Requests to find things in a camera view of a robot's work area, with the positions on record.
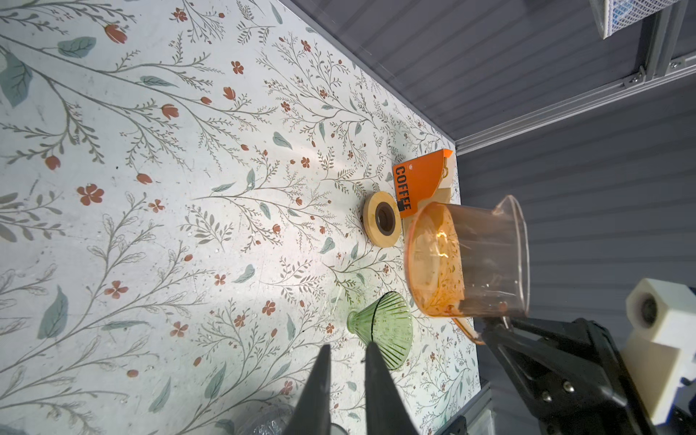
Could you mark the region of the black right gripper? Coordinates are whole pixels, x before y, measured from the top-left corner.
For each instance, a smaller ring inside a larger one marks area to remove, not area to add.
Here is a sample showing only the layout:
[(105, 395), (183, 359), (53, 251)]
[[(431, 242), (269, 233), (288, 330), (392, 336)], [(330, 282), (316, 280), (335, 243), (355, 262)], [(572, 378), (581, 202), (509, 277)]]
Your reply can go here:
[(545, 434), (694, 434), (695, 418), (672, 409), (649, 422), (623, 358), (594, 322), (485, 320), (481, 338)]

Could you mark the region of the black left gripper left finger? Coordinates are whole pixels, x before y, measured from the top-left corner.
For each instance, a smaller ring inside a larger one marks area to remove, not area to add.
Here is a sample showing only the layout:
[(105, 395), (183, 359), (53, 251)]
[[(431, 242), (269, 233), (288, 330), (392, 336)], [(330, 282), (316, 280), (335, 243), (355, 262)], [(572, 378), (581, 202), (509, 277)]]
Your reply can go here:
[(328, 435), (331, 432), (330, 391), (331, 346), (325, 344), (320, 349), (284, 434)]

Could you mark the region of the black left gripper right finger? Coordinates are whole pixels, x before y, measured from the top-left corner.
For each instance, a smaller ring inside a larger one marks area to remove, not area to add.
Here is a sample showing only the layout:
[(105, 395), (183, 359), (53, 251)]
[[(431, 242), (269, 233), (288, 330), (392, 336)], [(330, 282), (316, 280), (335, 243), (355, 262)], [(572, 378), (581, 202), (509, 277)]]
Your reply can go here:
[(370, 342), (366, 348), (365, 410), (369, 435), (418, 433), (375, 342)]

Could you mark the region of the clear grey glass dripper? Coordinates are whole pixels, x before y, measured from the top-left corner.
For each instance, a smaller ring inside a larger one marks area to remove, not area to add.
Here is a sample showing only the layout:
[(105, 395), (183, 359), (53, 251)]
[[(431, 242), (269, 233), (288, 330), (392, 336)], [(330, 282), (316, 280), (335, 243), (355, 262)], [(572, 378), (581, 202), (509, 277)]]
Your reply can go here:
[(347, 434), (342, 426), (331, 423), (326, 407), (315, 403), (297, 407), (279, 405), (261, 411), (244, 423), (237, 434)]

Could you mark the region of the orange glass pitcher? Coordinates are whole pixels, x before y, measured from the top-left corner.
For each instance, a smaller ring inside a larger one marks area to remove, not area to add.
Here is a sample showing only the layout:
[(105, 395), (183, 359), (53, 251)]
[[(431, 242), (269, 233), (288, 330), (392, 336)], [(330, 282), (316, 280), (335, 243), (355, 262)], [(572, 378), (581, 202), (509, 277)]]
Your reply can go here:
[(448, 317), (484, 343), (469, 318), (526, 317), (530, 305), (529, 232), (518, 200), (492, 210), (432, 202), (406, 232), (405, 273), (424, 315)]

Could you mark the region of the orange coffee filter box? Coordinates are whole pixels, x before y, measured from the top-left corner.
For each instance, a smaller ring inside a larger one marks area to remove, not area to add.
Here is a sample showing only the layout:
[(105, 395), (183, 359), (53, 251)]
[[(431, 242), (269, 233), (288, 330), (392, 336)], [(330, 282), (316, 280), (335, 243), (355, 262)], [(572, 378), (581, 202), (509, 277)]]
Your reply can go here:
[(455, 175), (453, 150), (437, 150), (393, 166), (393, 184), (401, 218), (416, 215), (419, 204), (432, 199), (439, 190), (451, 189)]

